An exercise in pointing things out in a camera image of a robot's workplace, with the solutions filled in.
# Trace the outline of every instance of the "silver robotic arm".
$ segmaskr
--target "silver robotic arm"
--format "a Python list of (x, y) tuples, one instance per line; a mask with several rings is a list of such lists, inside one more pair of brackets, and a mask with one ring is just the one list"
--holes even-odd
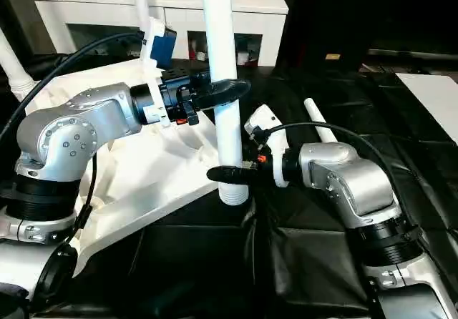
[(267, 106), (261, 106), (245, 130), (260, 146), (266, 144), (268, 152), (260, 152), (248, 168), (216, 167), (208, 177), (240, 184), (270, 178), (279, 187), (295, 182), (323, 190), (340, 214), (374, 301), (386, 318), (457, 319), (439, 271), (419, 243), (419, 228), (405, 217), (382, 168), (337, 141), (289, 149), (284, 130), (264, 141), (263, 132), (280, 124)]
[(196, 111), (234, 101), (250, 84), (210, 83), (208, 72), (171, 70), (157, 79), (157, 88), (160, 107), (148, 84), (119, 83), (85, 90), (22, 121), (16, 179), (0, 189), (0, 294), (20, 293), (40, 309), (71, 280), (77, 252), (67, 240), (77, 219), (74, 204), (87, 163), (101, 146), (165, 119), (198, 124)]

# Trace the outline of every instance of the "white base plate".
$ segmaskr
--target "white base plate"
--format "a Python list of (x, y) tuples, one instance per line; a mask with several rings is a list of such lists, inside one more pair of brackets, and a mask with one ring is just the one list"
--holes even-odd
[[(148, 70), (148, 78), (160, 70)], [(54, 107), (95, 87), (124, 82), (145, 83), (139, 59), (57, 77), (27, 108)], [(72, 241), (79, 253), (78, 275), (96, 252), (217, 189), (206, 177), (218, 165), (213, 123), (199, 113), (196, 126), (143, 127), (139, 134), (106, 144), (97, 152), (94, 210), (87, 225)], [(90, 162), (80, 186), (76, 209), (82, 206), (92, 176)]]

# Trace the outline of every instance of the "white pvc pipe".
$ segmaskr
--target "white pvc pipe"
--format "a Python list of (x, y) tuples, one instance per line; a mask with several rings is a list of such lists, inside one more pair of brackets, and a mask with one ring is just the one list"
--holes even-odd
[[(320, 112), (320, 109), (318, 109), (313, 99), (306, 99), (303, 102), (303, 105), (306, 106), (308, 115), (310, 115), (312, 121), (326, 122), (326, 120)], [(336, 136), (329, 128), (316, 127), (316, 131), (318, 132), (318, 135), (320, 136), (322, 142), (337, 142)]]
[[(236, 79), (235, 42), (231, 0), (203, 0), (207, 29), (208, 59), (212, 82)], [(220, 165), (242, 165), (242, 138), (238, 100), (215, 108)], [(220, 198), (227, 205), (248, 199), (248, 186), (219, 184)]]
[(150, 30), (150, 10), (148, 8), (147, 0), (135, 0), (135, 6), (137, 7), (137, 15), (140, 20), (140, 30), (145, 33), (145, 37), (148, 36)]
[(1, 29), (0, 65), (8, 77), (11, 92), (19, 101), (22, 101), (22, 99), (34, 88), (35, 82), (25, 72)]

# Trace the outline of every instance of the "black cable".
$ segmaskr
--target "black cable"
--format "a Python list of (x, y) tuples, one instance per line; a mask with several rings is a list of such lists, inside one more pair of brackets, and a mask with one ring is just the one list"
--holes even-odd
[(94, 156), (92, 157), (92, 178), (91, 178), (91, 184), (89, 186), (89, 190), (87, 192), (86, 202), (83, 205), (83, 207), (81, 208), (81, 210), (79, 211), (78, 217), (74, 222), (72, 233), (67, 238), (67, 242), (70, 242), (70, 240), (73, 239), (73, 237), (77, 234), (80, 228), (84, 228), (84, 226), (86, 225), (87, 219), (89, 219), (89, 216), (92, 212), (91, 200), (92, 200), (92, 195), (94, 194), (96, 179), (97, 179), (97, 153), (94, 153)]
[(3, 130), (0, 133), (0, 144), (6, 138), (9, 131), (14, 127), (14, 124), (17, 120), (21, 117), (21, 113), (26, 109), (27, 105), (35, 98), (36, 95), (53, 79), (55, 76), (58, 76), (59, 73), (65, 69), (73, 65), (78, 59), (82, 58), (87, 52), (91, 51), (95, 47), (109, 42), (110, 40), (115, 39), (124, 39), (124, 38), (137, 38), (139, 40), (143, 40), (143, 32), (139, 31), (137, 33), (120, 33), (114, 34), (111, 36), (107, 36), (103, 39), (93, 41), (88, 45), (82, 47), (80, 50), (76, 51), (70, 57), (65, 59), (56, 69), (50, 72), (43, 80), (41, 80), (35, 87), (30, 91), (30, 93), (25, 96), (25, 98), (21, 101), (17, 109), (14, 111), (12, 116), (9, 118), (8, 122), (5, 124)]
[(380, 153), (380, 151), (375, 146), (373, 146), (367, 139), (361, 137), (359, 134), (357, 134), (357, 133), (355, 133), (355, 132), (353, 132), (353, 131), (351, 131), (351, 130), (349, 130), (347, 128), (336, 126), (334, 124), (328, 124), (328, 123), (325, 123), (325, 122), (315, 122), (315, 121), (296, 122), (294, 124), (281, 124), (281, 125), (279, 125), (277, 127), (266, 129), (264, 131), (264, 137), (263, 137), (265, 139), (264, 141), (266, 141), (267, 138), (274, 132), (281, 131), (282, 129), (288, 129), (288, 128), (291, 128), (291, 127), (299, 127), (299, 126), (314, 126), (314, 127), (329, 128), (329, 129), (332, 129), (334, 131), (337, 131), (337, 132), (340, 132), (340, 133), (344, 133), (344, 134), (346, 134), (346, 135), (348, 135), (350, 137), (353, 137), (353, 138), (357, 139), (360, 142), (363, 142), (376, 155), (377, 159), (380, 161), (380, 164), (383, 167), (383, 169), (385, 170), (386, 175), (388, 176), (389, 181), (391, 183), (391, 186), (393, 187), (393, 191), (394, 191), (394, 194), (396, 195), (396, 197), (398, 199), (399, 206), (401, 207), (402, 211), (406, 215), (406, 218), (409, 221), (410, 225), (414, 224), (413, 220), (410, 218), (409, 213), (406, 210), (404, 202), (402, 201), (401, 193), (399, 191), (399, 187), (398, 187), (398, 184), (396, 182), (396, 179), (394, 178), (394, 173), (391, 170), (391, 166), (385, 160), (384, 156)]

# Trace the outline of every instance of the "vertical white pole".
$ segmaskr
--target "vertical white pole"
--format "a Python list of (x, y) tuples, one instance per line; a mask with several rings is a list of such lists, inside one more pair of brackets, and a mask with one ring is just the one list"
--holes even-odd
[[(235, 42), (231, 0), (203, 0), (207, 29), (208, 59), (212, 82), (236, 79)], [(215, 108), (220, 165), (242, 165), (242, 139), (238, 101)], [(219, 184), (220, 198), (227, 205), (248, 199), (248, 186)]]
[(147, 0), (135, 0), (137, 7), (137, 15), (140, 20), (140, 30), (145, 33), (145, 38), (148, 37), (150, 32), (150, 11), (148, 9)]
[(34, 88), (35, 82), (25, 72), (1, 29), (0, 65), (8, 77), (11, 92), (19, 101), (22, 101), (22, 99)]

